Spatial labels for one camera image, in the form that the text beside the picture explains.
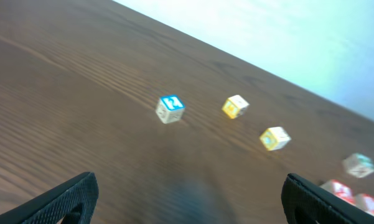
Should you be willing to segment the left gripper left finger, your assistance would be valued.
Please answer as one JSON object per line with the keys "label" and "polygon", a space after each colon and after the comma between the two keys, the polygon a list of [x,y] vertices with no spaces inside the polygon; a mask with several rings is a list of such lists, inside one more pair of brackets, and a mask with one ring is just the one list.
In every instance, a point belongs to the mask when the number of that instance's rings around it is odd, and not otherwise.
{"label": "left gripper left finger", "polygon": [[89,224],[99,188],[95,174],[84,172],[0,215],[0,224]]}

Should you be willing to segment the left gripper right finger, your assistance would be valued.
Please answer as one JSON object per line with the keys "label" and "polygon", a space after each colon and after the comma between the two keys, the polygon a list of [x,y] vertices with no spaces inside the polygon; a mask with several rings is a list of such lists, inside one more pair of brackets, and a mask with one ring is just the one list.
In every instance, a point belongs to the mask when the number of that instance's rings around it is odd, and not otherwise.
{"label": "left gripper right finger", "polygon": [[286,177],[281,202],[289,224],[374,224],[374,216],[294,173]]}

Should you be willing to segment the red letter A block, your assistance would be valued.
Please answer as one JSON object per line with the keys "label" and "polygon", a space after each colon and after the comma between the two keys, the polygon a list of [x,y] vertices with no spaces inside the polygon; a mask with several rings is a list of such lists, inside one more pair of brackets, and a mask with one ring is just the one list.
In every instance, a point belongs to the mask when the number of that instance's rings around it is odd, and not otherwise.
{"label": "red letter A block", "polygon": [[335,179],[330,179],[320,186],[320,188],[330,192],[332,195],[344,200],[345,202],[355,206],[352,189],[347,185]]}

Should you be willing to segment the red letter I block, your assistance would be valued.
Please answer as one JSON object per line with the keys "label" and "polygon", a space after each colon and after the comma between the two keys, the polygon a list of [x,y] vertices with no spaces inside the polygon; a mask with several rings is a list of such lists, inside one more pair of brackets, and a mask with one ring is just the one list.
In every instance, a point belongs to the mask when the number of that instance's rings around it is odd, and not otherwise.
{"label": "red letter I block", "polygon": [[357,194],[354,199],[359,209],[374,216],[374,197],[368,194]]}

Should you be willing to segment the blue number 2 block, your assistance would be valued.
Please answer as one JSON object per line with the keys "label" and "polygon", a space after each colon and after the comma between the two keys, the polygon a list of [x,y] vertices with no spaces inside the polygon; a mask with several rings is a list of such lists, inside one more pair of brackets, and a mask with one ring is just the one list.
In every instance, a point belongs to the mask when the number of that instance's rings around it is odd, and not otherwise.
{"label": "blue number 2 block", "polygon": [[161,96],[156,106],[156,114],[164,124],[179,121],[185,105],[177,95]]}

